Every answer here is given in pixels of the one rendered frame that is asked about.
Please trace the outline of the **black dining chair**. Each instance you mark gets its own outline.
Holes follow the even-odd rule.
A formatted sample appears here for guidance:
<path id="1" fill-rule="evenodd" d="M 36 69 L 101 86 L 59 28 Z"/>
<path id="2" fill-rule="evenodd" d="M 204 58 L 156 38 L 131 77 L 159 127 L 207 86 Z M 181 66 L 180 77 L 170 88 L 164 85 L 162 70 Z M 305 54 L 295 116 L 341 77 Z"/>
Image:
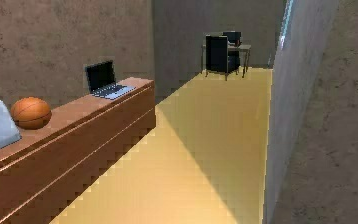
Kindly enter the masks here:
<path id="1" fill-rule="evenodd" d="M 239 52 L 239 48 L 228 43 L 227 36 L 206 36 L 205 43 L 205 71 L 222 73 L 225 77 L 231 72 L 238 73 L 239 56 L 232 52 Z"/>
<path id="2" fill-rule="evenodd" d="M 229 44 L 234 46 L 239 46 L 241 44 L 240 31 L 225 31 L 223 35 L 227 37 Z"/>

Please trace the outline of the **black open laptop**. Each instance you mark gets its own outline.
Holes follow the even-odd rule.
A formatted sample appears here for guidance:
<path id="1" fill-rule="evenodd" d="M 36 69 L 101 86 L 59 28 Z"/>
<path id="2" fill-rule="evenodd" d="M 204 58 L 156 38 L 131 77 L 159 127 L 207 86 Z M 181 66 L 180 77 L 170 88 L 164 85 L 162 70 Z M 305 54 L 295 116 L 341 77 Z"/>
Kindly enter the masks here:
<path id="1" fill-rule="evenodd" d="M 113 61 L 105 61 L 85 68 L 89 92 L 94 97 L 115 100 L 134 90 L 133 86 L 116 82 Z"/>

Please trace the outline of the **grey dining table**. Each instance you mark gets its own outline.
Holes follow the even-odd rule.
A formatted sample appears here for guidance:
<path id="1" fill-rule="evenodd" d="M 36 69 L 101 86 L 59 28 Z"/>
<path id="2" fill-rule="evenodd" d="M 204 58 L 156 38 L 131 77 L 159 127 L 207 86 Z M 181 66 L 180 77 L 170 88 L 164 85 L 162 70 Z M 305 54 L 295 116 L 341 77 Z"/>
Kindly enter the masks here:
<path id="1" fill-rule="evenodd" d="M 201 53 L 201 60 L 204 60 L 204 54 L 206 52 L 206 45 L 203 44 L 202 47 L 202 53 Z M 243 73 L 246 73 L 248 71 L 248 66 L 249 66 L 249 58 L 250 58 L 250 54 L 251 54 L 251 46 L 247 45 L 247 44 L 242 44 L 240 46 L 232 46 L 229 45 L 227 47 L 227 49 L 229 51 L 237 51 L 239 53 L 243 53 L 244 54 L 244 60 L 243 60 Z M 204 70 L 204 61 L 201 64 L 201 70 Z"/>

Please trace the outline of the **brown wooden chest of drawers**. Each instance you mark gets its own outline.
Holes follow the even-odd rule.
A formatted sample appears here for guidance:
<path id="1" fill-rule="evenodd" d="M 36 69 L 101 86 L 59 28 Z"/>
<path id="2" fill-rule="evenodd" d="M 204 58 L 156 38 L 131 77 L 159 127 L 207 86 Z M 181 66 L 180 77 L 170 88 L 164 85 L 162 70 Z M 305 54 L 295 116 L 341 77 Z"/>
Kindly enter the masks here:
<path id="1" fill-rule="evenodd" d="M 60 106 L 48 125 L 0 149 L 0 224 L 48 224 L 155 127 L 154 82 L 121 83 L 133 90 Z"/>

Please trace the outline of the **grey room door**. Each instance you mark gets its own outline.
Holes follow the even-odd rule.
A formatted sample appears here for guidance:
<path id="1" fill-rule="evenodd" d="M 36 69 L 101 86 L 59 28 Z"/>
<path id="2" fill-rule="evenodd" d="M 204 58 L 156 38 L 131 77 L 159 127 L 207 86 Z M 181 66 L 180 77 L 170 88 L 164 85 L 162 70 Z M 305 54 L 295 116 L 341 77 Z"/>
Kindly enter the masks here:
<path id="1" fill-rule="evenodd" d="M 339 0 L 288 0 L 272 72 L 262 224 L 270 224 Z"/>

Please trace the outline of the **orange basketball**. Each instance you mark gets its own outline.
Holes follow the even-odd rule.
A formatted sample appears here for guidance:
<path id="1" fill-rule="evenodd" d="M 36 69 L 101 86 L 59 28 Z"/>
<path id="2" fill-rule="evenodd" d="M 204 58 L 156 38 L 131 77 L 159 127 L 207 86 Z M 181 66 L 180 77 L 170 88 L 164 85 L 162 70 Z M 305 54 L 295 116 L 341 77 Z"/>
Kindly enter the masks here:
<path id="1" fill-rule="evenodd" d="M 48 103 L 40 98 L 27 97 L 18 100 L 10 110 L 14 123 L 26 130 L 37 130 L 51 120 L 52 112 Z"/>

